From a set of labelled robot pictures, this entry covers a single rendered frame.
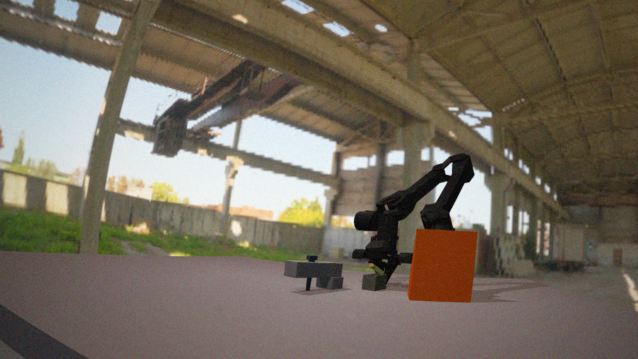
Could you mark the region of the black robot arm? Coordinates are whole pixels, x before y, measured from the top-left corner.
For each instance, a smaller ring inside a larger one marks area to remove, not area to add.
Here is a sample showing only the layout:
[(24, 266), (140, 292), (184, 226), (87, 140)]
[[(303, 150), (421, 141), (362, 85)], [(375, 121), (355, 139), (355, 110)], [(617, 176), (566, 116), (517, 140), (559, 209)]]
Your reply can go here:
[[(453, 173), (446, 175), (445, 168), (453, 163)], [(406, 190), (399, 190), (376, 203), (377, 210), (360, 211), (354, 216), (354, 226), (357, 230), (379, 230), (397, 232), (397, 223), (412, 213), (416, 203), (433, 190), (441, 182), (447, 182), (437, 202), (425, 204), (421, 211), (421, 220), (425, 229), (455, 230), (450, 218), (450, 211), (458, 198), (465, 182), (474, 177), (471, 157), (466, 153), (449, 156), (446, 161), (432, 167), (423, 178), (415, 182)], [(389, 210), (386, 210), (387, 205)], [(368, 259), (383, 258), (393, 250), (391, 239), (376, 239), (365, 246)]]

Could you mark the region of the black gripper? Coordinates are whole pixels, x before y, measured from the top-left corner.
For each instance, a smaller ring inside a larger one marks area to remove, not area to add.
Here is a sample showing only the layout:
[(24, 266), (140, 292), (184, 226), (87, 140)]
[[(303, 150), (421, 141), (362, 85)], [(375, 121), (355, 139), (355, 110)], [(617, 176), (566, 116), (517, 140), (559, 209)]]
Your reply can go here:
[[(380, 268), (383, 271), (385, 270), (384, 274), (387, 274), (387, 280), (386, 280), (386, 284), (387, 284), (393, 271), (396, 270), (397, 265), (400, 265), (401, 263), (412, 264), (413, 253), (401, 252), (400, 254), (397, 254), (396, 241), (399, 238), (399, 236), (397, 236), (397, 232), (377, 231), (377, 235), (375, 236), (377, 239), (381, 239), (381, 240), (391, 239), (391, 242), (392, 242), (393, 250), (391, 253), (389, 253), (389, 255), (385, 254), (383, 258), (371, 258), (369, 259), (369, 262), (368, 262), (368, 263), (375, 264), (378, 268)], [(352, 253), (352, 258), (354, 259), (367, 258), (365, 249), (355, 248)], [(388, 262), (385, 263), (385, 261), (381, 261), (381, 259), (384, 259), (384, 260), (387, 259)]]

